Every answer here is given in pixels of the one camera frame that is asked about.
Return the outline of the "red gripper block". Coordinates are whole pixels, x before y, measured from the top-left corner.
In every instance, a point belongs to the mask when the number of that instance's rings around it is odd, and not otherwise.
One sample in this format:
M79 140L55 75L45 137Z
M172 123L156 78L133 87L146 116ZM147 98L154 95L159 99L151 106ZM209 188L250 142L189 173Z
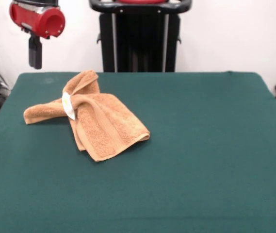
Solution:
M65 29L65 16L58 1L12 1L9 12L17 26L34 34L29 38L29 65L41 69L40 37L59 37Z

